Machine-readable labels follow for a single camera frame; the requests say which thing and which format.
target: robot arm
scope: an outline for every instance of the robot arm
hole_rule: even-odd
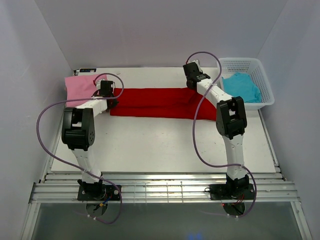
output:
[[[210,77],[203,73],[197,60],[183,66],[187,79],[186,85],[204,95],[212,84]],[[247,127],[244,101],[233,97],[216,84],[212,86],[206,98],[216,107],[216,128],[225,144],[227,164],[244,165],[243,136]],[[226,185],[233,195],[240,194],[249,186],[247,172],[241,166],[229,166],[226,173]]]
[[[86,173],[91,172],[102,177],[102,173],[96,165],[93,149],[90,147],[95,141],[94,118],[118,103],[115,100],[99,99],[114,97],[112,86],[112,81],[99,80],[96,85],[96,93],[99,94],[94,100],[87,101],[77,107],[66,107],[63,113],[62,142],[72,151],[78,165],[85,169],[82,172],[82,179],[79,179],[78,183],[84,192],[93,198],[99,198],[104,194],[102,181]]]

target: folded cloth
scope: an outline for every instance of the folded cloth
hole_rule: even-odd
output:
[[[246,73],[235,73],[229,78],[222,78],[223,88],[227,94],[242,97],[245,103],[261,103],[261,92]]]
[[[116,88],[117,96],[121,89]],[[193,119],[201,95],[189,88],[125,88],[112,116]],[[197,119],[216,120],[216,108],[205,99]]]
[[[93,80],[98,76],[95,75],[82,75],[82,76],[69,76],[64,79],[66,91],[67,91],[67,100],[71,99],[85,99],[91,98],[94,92],[97,90],[96,86],[93,83]],[[101,76],[99,79],[107,79],[107,76]],[[67,107],[76,107],[81,104],[84,104],[87,101],[71,101],[67,102]]]

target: laundry basket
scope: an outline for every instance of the laundry basket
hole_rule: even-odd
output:
[[[246,110],[258,110],[275,102],[267,75],[262,63],[256,58],[226,57],[219,58],[222,66],[222,77],[229,78],[235,73],[250,75],[252,82],[260,89],[261,103],[244,103]],[[219,79],[221,89],[224,89],[222,78]]]

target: white wall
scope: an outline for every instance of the white wall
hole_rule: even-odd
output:
[[[320,2],[289,0],[258,58],[275,98],[262,111],[275,153],[296,183],[313,239],[320,239]]]
[[[181,66],[196,51],[255,58],[287,2],[35,1],[72,69]]]
[[[49,103],[65,98],[71,69],[34,0],[0,2],[0,239],[18,239],[33,182],[47,155],[36,138],[36,119]],[[62,107],[43,118],[50,147]]]

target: wire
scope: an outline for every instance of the wire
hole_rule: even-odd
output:
[[[99,74],[98,76],[96,76],[96,78],[94,79],[93,82],[95,83],[96,80],[97,80],[100,76],[102,76],[102,75],[111,75],[111,76],[116,77],[116,78],[121,82],[122,90],[121,90],[121,92],[119,93],[118,96],[115,96],[115,97],[100,97],[99,100],[113,100],[113,99],[117,99],[118,97],[120,97],[121,94],[124,92],[124,89],[125,89],[124,82],[121,80],[121,78],[118,77],[118,76],[115,75],[115,74],[112,74],[112,73],[102,73],[102,74]],[[44,114],[48,109],[50,109],[50,108],[52,108],[52,107],[54,107],[54,106],[56,106],[56,105],[59,105],[59,104],[65,104],[65,103],[69,103],[69,102],[78,102],[78,101],[90,101],[90,100],[94,100],[94,99],[95,99],[94,97],[79,98],[79,99],[69,99],[69,100],[58,101],[58,102],[56,102],[56,103],[50,104],[49,106],[47,106],[46,108],[44,108],[44,109],[40,112],[40,114],[39,114],[39,116],[38,116],[38,118],[37,118],[37,120],[36,120],[36,136],[37,136],[38,141],[39,141],[41,147],[43,148],[43,150],[44,150],[47,154],[49,154],[51,157],[53,157],[54,159],[57,159],[58,161],[60,161],[60,162],[62,162],[62,163],[64,163],[64,164],[67,164],[67,165],[70,165],[70,166],[72,166],[72,167],[75,167],[75,168],[77,168],[77,169],[79,169],[79,170],[87,173],[88,175],[90,175],[90,176],[92,176],[92,177],[94,177],[94,178],[96,178],[96,179],[99,179],[99,180],[102,180],[102,181],[104,181],[104,182],[107,182],[107,183],[111,184],[112,186],[114,186],[116,190],[118,190],[118,192],[119,192],[119,197],[120,197],[120,208],[119,208],[119,212],[118,212],[117,216],[114,218],[114,220],[112,220],[112,221],[110,221],[110,222],[107,222],[107,221],[104,221],[104,220],[102,220],[102,219],[94,218],[95,220],[98,220],[99,222],[102,222],[102,223],[104,223],[104,224],[113,224],[113,223],[114,223],[115,221],[117,221],[117,219],[120,217],[120,214],[121,214],[121,211],[122,211],[122,204],[123,204],[122,194],[121,194],[121,191],[120,191],[120,189],[118,188],[118,186],[115,185],[115,184],[114,184],[112,181],[110,181],[110,180],[104,179],[103,177],[100,177],[100,176],[96,176],[96,175],[94,175],[93,173],[85,170],[83,167],[78,166],[78,165],[76,165],[76,164],[73,164],[73,163],[71,163],[71,162],[68,162],[68,161],[66,161],[66,160],[63,160],[63,159],[61,159],[60,157],[54,155],[54,154],[53,154],[52,152],[50,152],[50,151],[47,149],[47,147],[44,145],[44,143],[43,143],[43,141],[42,141],[42,139],[41,139],[41,136],[40,136],[40,120],[41,120],[41,117],[43,116],[43,114]]]
[[[237,205],[237,204],[241,204],[245,199],[245,195],[242,194],[241,199],[238,199],[235,203],[232,203],[231,205]]]
[[[106,202],[108,202],[110,199],[111,199],[111,197],[108,197],[108,199],[107,199],[107,200],[104,200],[104,202],[103,202],[102,204],[105,205]]]
[[[116,83],[113,82],[113,85],[114,85],[114,87],[113,87],[113,94],[115,94],[115,92],[116,92]]]
[[[201,104],[203,103],[203,101],[205,100],[207,94],[210,92],[211,88],[214,86],[214,84],[216,83],[216,81],[220,78],[221,74],[222,74],[222,66],[221,66],[221,62],[219,61],[219,59],[212,54],[211,52],[208,51],[197,51],[193,54],[191,54],[188,59],[186,60],[186,63],[188,63],[188,61],[190,60],[190,58],[196,54],[209,54],[212,57],[214,57],[219,65],[219,74],[218,76],[211,82],[210,86],[208,87],[208,89],[205,91],[204,95],[202,96],[198,106],[196,107],[195,110],[195,114],[194,114],[194,118],[193,118],[193,123],[192,123],[192,140],[193,140],[193,146],[194,146],[194,150],[196,155],[198,156],[198,158],[201,160],[201,162],[203,162],[205,165],[212,167],[212,168],[226,168],[226,167],[233,167],[233,166],[237,166],[237,167],[242,167],[243,169],[245,169],[247,171],[247,173],[251,176],[251,179],[253,181],[253,185],[254,185],[254,197],[253,197],[253,201],[251,206],[249,207],[249,209],[242,215],[238,216],[239,218],[246,216],[248,213],[250,213],[250,211],[252,210],[252,208],[255,205],[256,199],[257,199],[257,184],[256,184],[256,180],[253,176],[253,174],[251,173],[251,171],[244,165],[241,165],[239,163],[233,163],[233,164],[225,164],[225,165],[213,165],[210,164],[208,162],[206,162],[200,155],[199,151],[198,151],[198,147],[197,147],[197,142],[196,142],[196,120],[197,120],[197,116],[198,116],[198,112],[200,109]],[[212,214],[212,215],[217,215],[217,213],[208,213],[206,212],[206,214]]]

